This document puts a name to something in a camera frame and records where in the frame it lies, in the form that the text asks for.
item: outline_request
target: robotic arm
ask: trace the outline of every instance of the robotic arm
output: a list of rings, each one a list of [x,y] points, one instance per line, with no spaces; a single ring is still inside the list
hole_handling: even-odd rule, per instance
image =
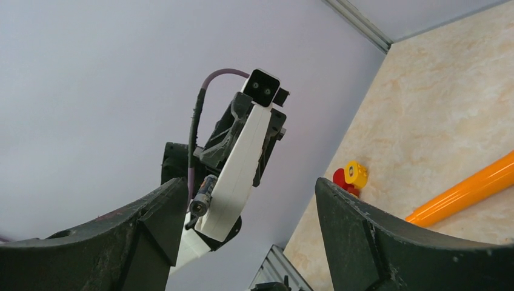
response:
[[[285,114],[273,105],[283,106],[289,92],[262,70],[243,75],[241,91],[198,147],[203,97],[220,72],[200,90],[189,145],[166,144],[159,188],[46,239],[0,244],[0,289],[161,291],[171,273],[234,238],[252,187],[285,134]]]

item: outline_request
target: orange stick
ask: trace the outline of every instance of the orange stick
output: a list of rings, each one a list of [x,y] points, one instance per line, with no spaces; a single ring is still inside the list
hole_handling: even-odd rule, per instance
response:
[[[427,227],[514,184],[514,150],[416,209],[406,221]]]

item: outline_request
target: beige marble surface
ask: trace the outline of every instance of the beige marble surface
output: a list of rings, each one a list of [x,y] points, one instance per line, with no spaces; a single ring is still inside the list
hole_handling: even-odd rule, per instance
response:
[[[357,160],[362,200],[400,218],[514,149],[514,1],[393,45],[325,174]],[[514,188],[431,227],[505,244]],[[333,290],[313,198],[285,255]]]

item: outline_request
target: cable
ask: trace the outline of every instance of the cable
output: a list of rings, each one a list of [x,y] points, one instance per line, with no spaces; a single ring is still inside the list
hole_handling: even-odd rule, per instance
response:
[[[208,77],[202,83],[202,87],[200,88],[198,97],[196,97],[196,105],[195,109],[193,110],[193,121],[191,122],[191,129],[189,131],[189,146],[187,151],[187,187],[189,190],[189,195],[187,204],[189,204],[189,202],[193,198],[193,188],[195,186],[195,157],[193,156],[193,153],[196,149],[196,139],[198,138],[198,125],[200,123],[200,115],[202,114],[202,109],[204,106],[205,93],[207,92],[207,87],[209,86],[211,81],[215,77],[224,74],[238,75],[243,78],[248,78],[250,76],[248,73],[236,69],[220,69],[208,75]]]

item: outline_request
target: marble tabletop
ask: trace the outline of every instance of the marble tabletop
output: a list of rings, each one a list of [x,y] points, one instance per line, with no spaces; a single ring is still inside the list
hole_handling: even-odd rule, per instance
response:
[[[361,199],[405,218],[512,151],[513,19],[510,1],[394,44],[325,177],[357,160]],[[513,206],[511,187],[430,229],[512,243]],[[284,254],[314,290],[333,290],[314,197]]]

